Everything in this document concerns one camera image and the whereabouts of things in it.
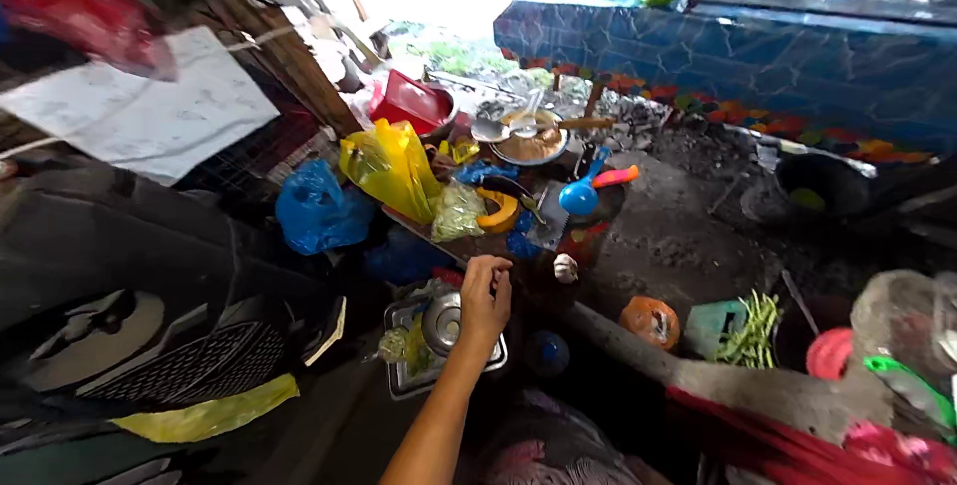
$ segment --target garlic bulb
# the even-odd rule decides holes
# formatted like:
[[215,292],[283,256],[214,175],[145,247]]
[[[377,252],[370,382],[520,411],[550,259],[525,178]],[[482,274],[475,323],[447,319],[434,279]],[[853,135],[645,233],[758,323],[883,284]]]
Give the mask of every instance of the garlic bulb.
[[573,283],[578,279],[578,263],[568,253],[555,257],[555,279],[561,283]]

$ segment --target red container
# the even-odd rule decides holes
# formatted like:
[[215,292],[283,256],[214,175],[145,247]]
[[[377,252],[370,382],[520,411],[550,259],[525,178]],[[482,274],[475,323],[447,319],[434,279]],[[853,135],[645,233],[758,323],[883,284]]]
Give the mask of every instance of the red container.
[[368,118],[373,122],[409,121],[415,133],[422,136],[435,130],[449,118],[452,105],[435,90],[409,79],[398,70],[389,71],[386,87],[378,84],[368,103]]

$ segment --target pink handle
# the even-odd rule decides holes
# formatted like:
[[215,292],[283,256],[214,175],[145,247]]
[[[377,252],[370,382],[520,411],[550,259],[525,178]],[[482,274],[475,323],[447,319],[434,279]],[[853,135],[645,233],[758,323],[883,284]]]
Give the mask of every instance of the pink handle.
[[631,182],[636,178],[638,178],[638,166],[633,165],[628,169],[606,171],[605,173],[596,176],[595,180],[592,181],[592,187],[601,188],[604,186],[611,186],[612,184]]

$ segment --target white cloth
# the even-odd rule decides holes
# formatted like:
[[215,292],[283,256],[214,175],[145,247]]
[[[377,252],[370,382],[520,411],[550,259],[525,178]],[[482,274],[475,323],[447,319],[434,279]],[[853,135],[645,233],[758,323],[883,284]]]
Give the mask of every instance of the white cloth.
[[165,37],[177,81],[94,62],[0,94],[0,107],[165,186],[280,114],[208,27]]

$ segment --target pumpkin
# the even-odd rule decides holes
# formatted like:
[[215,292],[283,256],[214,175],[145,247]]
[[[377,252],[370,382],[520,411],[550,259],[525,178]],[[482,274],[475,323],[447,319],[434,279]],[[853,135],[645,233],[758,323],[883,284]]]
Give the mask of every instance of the pumpkin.
[[515,225],[515,221],[519,219],[519,199],[500,192],[490,192],[485,188],[476,188],[476,191],[498,205],[494,214],[476,218],[476,223],[482,230],[487,233],[504,233]]

